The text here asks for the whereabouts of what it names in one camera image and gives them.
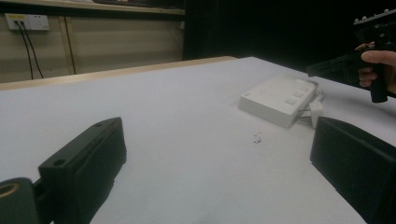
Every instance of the wall outlet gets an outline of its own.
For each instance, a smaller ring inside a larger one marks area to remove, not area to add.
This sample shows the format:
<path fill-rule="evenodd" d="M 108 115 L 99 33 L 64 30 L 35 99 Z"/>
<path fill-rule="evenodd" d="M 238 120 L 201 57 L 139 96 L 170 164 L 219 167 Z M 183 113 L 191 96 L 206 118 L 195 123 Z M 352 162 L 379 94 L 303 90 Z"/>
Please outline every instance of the wall outlet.
<path fill-rule="evenodd" d="M 42 30 L 46 31 L 50 29 L 49 20 L 44 15 L 25 15 L 25 14 L 11 14 L 6 13 L 6 20 L 8 28 L 10 30 L 19 30 L 19 26 L 16 22 L 23 23 L 26 30 Z"/>

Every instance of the white table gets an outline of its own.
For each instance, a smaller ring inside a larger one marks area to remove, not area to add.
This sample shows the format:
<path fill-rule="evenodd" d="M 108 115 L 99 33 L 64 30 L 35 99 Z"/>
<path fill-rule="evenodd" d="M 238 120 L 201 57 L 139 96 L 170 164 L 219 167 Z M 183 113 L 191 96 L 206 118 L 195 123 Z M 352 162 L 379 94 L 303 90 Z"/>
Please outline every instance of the white table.
<path fill-rule="evenodd" d="M 309 160 L 315 131 L 237 108 L 273 76 L 256 58 L 0 91 L 0 180 L 37 166 L 92 124 L 121 117 L 128 161 L 92 223 L 364 223 Z M 396 146 L 396 101 L 321 78 L 325 116 Z"/>

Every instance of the black handheld device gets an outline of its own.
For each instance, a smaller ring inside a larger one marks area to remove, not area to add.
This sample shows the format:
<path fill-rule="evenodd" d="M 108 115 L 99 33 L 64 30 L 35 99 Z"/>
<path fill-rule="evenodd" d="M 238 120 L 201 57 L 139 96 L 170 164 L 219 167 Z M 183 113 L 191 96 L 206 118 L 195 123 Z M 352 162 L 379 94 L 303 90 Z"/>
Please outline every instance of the black handheld device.
<path fill-rule="evenodd" d="M 353 50 L 341 57 L 312 64 L 306 67 L 310 77 L 324 77 L 327 79 L 359 83 L 358 70 L 372 66 L 378 74 L 378 78 L 370 86 L 373 103 L 383 103 L 388 100 L 388 91 L 384 78 L 384 64 L 367 63 L 361 59 L 361 54 L 367 50 L 390 50 L 396 51 L 394 43 L 396 38 L 396 9 L 385 10 L 384 13 L 373 17 L 363 17 L 355 20 L 355 36 L 361 43 L 373 43 L 366 48 Z"/>
<path fill-rule="evenodd" d="M 88 224 L 126 162 L 121 118 L 92 125 L 25 177 L 0 183 L 0 223 Z"/>

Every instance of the human hand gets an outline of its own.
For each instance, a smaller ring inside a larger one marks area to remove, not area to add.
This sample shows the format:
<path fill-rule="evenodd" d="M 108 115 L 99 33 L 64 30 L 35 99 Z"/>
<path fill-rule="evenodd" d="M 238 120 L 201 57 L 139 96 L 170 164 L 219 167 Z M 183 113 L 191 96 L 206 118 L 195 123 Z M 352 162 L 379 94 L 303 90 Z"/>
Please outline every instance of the human hand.
<path fill-rule="evenodd" d="M 396 94 L 396 52 L 387 50 L 369 50 L 363 52 L 361 59 L 367 63 L 383 63 L 385 82 L 388 91 Z M 359 70 L 359 79 L 362 87 L 369 87 L 378 77 L 372 67 Z"/>

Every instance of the black cable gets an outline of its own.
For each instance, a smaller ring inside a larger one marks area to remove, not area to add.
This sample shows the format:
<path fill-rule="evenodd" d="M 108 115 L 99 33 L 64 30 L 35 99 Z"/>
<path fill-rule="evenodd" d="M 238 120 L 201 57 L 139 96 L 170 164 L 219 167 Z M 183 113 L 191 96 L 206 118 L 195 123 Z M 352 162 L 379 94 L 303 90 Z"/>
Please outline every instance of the black cable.
<path fill-rule="evenodd" d="M 30 40 L 30 37 L 27 34 L 26 27 L 25 27 L 23 21 L 21 22 L 21 24 L 22 24 L 22 27 L 23 27 L 23 31 L 26 33 L 26 37 L 27 37 L 27 40 L 29 41 L 30 47 L 32 48 L 33 55 L 35 55 L 35 48 L 33 47 L 32 41 Z M 40 73 L 40 76 L 42 78 L 44 78 L 43 74 L 41 73 L 40 66 L 38 66 L 38 61 L 37 61 L 37 57 L 36 56 L 35 56 L 35 65 L 37 65 L 37 69 L 38 69 L 38 72 Z"/>
<path fill-rule="evenodd" d="M 32 69 L 32 61 L 30 60 L 29 47 L 27 46 L 26 39 L 24 38 L 24 34 L 23 34 L 22 28 L 21 28 L 21 26 L 20 26 L 20 23 L 19 23 L 18 21 L 14 21 L 14 22 L 15 22 L 15 24 L 18 25 L 18 28 L 20 29 L 20 32 L 21 32 L 21 36 L 22 36 L 22 38 L 23 38 L 23 42 L 25 43 L 25 47 L 26 47 L 26 51 L 27 51 L 27 57 L 28 57 L 28 59 L 29 59 L 30 76 L 31 76 L 31 78 L 32 78 L 32 80 L 33 80 L 33 69 Z"/>

